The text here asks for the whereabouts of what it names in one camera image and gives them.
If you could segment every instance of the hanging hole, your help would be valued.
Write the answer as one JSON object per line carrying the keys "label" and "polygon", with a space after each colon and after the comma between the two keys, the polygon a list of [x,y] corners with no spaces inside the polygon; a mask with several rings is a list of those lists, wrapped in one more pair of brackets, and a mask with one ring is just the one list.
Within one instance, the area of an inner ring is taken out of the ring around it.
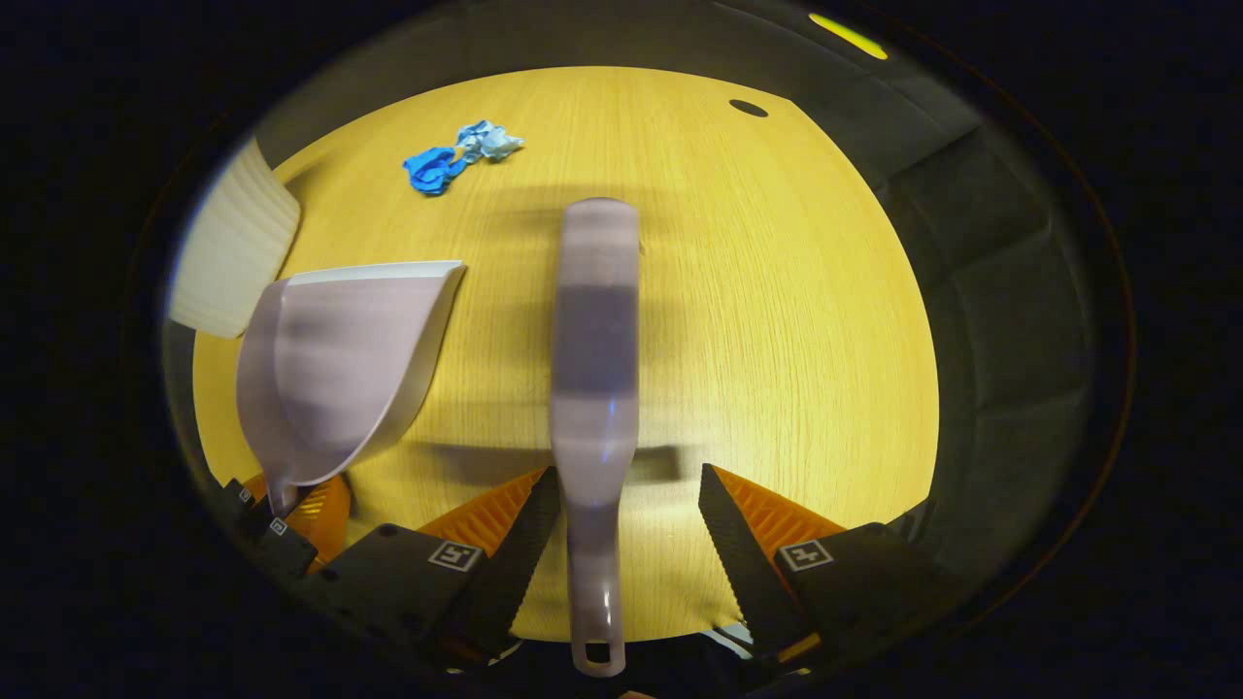
{"label": "hanging hole", "polygon": [[609,653],[608,641],[588,641],[587,642],[587,659],[593,663],[608,664],[612,654]]}

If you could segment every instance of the yellow light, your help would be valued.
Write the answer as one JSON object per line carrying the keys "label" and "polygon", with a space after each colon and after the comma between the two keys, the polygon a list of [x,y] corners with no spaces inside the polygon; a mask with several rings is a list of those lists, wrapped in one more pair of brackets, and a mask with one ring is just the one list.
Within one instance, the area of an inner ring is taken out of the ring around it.
{"label": "yellow light", "polygon": [[873,58],[880,58],[881,61],[884,61],[885,58],[889,57],[889,53],[885,53],[885,50],[880,47],[880,44],[876,44],[875,41],[859,34],[858,31],[846,26],[842,26],[828,17],[817,15],[815,12],[812,12],[810,15],[807,16],[813,22],[819,25],[822,29],[825,29],[833,32],[834,35],[839,36],[840,39],[846,40],[848,42],[854,45],[855,49],[863,51],[864,53],[871,56]]}

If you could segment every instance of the wooden table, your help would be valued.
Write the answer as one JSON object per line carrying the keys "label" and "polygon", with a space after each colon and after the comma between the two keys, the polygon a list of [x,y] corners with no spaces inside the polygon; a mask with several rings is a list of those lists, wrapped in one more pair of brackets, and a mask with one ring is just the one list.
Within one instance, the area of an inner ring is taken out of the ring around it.
{"label": "wooden table", "polygon": [[[526,147],[471,165],[443,197],[414,192],[401,162],[480,118]],[[516,72],[372,112],[276,173],[303,205],[282,277],[469,265],[421,413],[348,471],[348,542],[385,521],[421,526],[551,463],[557,240],[564,208],[588,197],[641,218],[640,450],[620,515],[628,641],[740,619],[696,506],[704,461],[843,526],[927,495],[937,384],[915,277],[864,180],[787,100],[653,70]],[[195,345],[199,429],[221,481],[259,471],[234,404],[240,343]],[[561,525],[516,634],[568,639],[564,557]]]}

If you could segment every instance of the gray handle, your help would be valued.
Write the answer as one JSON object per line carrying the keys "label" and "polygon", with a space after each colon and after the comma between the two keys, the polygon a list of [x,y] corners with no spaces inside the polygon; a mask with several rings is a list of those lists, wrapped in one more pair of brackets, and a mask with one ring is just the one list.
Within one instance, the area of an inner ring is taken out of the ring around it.
{"label": "gray handle", "polygon": [[[618,576],[618,505],[567,506],[569,524],[571,652],[574,667],[592,677],[625,669],[622,583]],[[588,658],[587,646],[608,646],[608,662]]]}

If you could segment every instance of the crumpled glove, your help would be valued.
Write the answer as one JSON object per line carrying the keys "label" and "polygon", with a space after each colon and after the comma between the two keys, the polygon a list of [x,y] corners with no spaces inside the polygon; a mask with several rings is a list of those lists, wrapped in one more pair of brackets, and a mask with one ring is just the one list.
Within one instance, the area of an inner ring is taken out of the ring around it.
{"label": "crumpled glove", "polygon": [[523,138],[506,134],[503,126],[496,126],[487,119],[457,129],[457,147],[462,149],[462,159],[467,163],[474,163],[485,155],[493,163],[501,162],[525,142]]}
{"label": "crumpled glove", "polygon": [[449,188],[449,183],[474,162],[465,157],[454,160],[455,154],[452,148],[431,148],[406,158],[401,167],[410,173],[411,187],[429,197],[439,197]]}

